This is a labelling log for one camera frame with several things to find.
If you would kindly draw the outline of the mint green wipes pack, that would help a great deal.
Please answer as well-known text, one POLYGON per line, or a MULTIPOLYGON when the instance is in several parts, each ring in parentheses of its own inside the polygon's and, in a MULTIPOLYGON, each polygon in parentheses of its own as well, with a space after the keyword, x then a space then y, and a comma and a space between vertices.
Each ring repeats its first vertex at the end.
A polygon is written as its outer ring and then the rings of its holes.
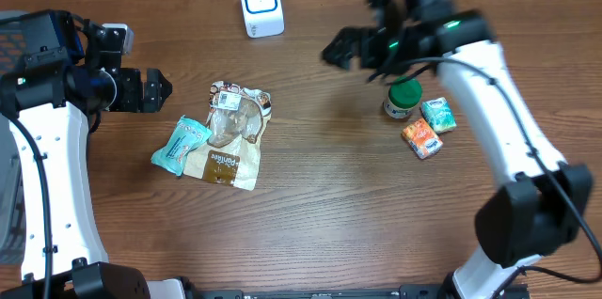
POLYGON ((200 122, 182 116, 167 144, 153 153, 151 162, 180 177, 183 174, 187 155, 205 143, 212 131, 200 122))

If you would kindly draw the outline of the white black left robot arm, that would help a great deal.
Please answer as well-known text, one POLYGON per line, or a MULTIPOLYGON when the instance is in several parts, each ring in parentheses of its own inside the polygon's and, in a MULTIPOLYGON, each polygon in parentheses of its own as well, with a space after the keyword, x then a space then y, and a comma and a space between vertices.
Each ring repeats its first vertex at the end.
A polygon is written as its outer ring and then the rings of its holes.
POLYGON ((155 113, 172 91, 157 69, 125 68, 126 24, 96 24, 65 10, 6 11, 1 112, 19 151, 25 209, 20 286, 7 298, 183 298, 186 277, 148 281, 109 261, 96 227, 87 142, 102 112, 155 113))

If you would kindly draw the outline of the white barcode scanner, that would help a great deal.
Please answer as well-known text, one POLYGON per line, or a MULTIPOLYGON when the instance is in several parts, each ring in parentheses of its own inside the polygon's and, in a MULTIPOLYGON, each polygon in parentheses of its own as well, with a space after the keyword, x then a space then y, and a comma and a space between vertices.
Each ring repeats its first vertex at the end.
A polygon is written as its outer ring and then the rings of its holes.
POLYGON ((241 6, 250 38, 271 37, 284 32, 281 0, 241 0, 241 6))

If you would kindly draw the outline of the clear bag bread package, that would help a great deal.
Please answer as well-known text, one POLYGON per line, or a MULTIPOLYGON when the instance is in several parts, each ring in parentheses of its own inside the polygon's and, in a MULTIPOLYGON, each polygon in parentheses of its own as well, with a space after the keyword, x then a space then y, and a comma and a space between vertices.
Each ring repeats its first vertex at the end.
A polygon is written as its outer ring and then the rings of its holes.
POLYGON ((272 117, 271 95, 217 81, 210 87, 206 127, 212 134, 187 155, 183 173, 252 191, 261 163, 261 138, 272 117))

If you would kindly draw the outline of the teal tissue pack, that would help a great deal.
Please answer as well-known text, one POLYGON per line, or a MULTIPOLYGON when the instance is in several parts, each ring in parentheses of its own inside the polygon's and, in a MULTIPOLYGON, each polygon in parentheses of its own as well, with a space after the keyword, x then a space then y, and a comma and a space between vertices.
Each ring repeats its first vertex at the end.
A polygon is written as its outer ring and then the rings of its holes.
POLYGON ((457 127, 454 114, 445 97, 423 102, 420 111, 437 134, 450 132, 457 127))

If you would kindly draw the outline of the green lid clear jar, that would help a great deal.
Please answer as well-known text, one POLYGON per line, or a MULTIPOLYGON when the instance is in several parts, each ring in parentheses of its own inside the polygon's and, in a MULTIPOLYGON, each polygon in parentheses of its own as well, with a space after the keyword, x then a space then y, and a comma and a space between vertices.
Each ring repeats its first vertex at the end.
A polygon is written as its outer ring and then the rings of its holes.
POLYGON ((385 113, 391 118, 407 118, 420 103, 421 97, 422 87, 418 80, 412 79, 401 83, 399 78, 388 88, 383 101, 385 113))

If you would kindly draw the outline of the dark grey mesh basket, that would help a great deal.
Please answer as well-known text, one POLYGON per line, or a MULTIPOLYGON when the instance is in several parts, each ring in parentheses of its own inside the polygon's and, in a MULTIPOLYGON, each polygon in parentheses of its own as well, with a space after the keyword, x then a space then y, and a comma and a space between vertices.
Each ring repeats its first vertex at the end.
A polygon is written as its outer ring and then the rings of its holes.
MULTIPOLYGON (((24 50, 19 23, 4 20, 22 15, 22 11, 1 12, 1 75, 14 69, 24 50)), ((9 124, 1 116, 1 263, 21 264, 26 240, 22 171, 9 124)))

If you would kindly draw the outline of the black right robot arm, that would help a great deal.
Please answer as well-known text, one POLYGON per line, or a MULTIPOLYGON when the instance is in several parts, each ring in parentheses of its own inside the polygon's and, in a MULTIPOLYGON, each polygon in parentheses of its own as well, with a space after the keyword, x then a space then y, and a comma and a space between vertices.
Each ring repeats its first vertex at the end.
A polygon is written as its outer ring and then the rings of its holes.
POLYGON ((396 87, 432 70, 464 110, 495 178, 475 217, 478 247, 440 285, 403 285, 403 298, 525 298, 515 279, 588 233, 583 213, 594 185, 547 140, 517 90, 495 33, 479 10, 453 0, 367 0, 373 27, 346 26, 323 49, 348 69, 357 58, 396 87))

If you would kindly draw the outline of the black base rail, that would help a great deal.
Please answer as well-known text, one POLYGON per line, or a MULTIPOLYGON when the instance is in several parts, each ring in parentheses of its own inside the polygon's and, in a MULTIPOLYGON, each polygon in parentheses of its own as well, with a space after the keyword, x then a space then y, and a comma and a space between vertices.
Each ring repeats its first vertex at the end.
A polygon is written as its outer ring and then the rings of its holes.
POLYGON ((452 298, 439 293, 439 285, 402 285, 397 289, 315 291, 199 291, 201 299, 437 299, 452 298))

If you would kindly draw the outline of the orange tissue pack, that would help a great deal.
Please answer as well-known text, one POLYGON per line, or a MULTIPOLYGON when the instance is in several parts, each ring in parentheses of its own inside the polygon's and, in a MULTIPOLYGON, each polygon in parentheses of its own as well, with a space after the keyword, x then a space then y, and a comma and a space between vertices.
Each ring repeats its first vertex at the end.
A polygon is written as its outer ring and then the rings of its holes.
POLYGON ((443 146, 442 140, 424 118, 406 126, 402 130, 402 137, 420 159, 426 159, 436 154, 443 146))

